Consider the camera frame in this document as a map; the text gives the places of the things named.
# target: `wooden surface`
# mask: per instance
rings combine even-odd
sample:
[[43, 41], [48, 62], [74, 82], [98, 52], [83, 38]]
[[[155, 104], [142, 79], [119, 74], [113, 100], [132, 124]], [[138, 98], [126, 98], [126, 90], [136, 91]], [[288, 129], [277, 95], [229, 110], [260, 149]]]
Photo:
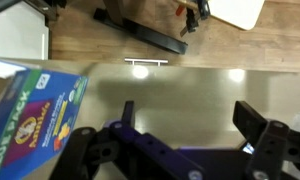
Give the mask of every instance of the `wooden surface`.
[[[125, 0], [126, 15], [181, 39], [185, 16], [173, 0]], [[51, 58], [125, 63], [124, 57], [168, 59], [172, 66], [243, 68], [300, 72], [300, 0], [266, 1], [254, 29], [242, 31], [214, 18], [181, 40], [186, 55], [165, 52], [95, 21], [101, 0], [70, 0], [52, 30]]]

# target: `value pack box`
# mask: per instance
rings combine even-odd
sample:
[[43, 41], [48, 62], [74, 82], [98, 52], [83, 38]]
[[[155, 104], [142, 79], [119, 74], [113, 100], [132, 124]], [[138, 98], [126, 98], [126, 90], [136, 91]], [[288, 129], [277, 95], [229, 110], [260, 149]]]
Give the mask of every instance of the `value pack box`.
[[0, 179], [22, 179], [62, 151], [87, 82], [80, 75], [0, 61]]

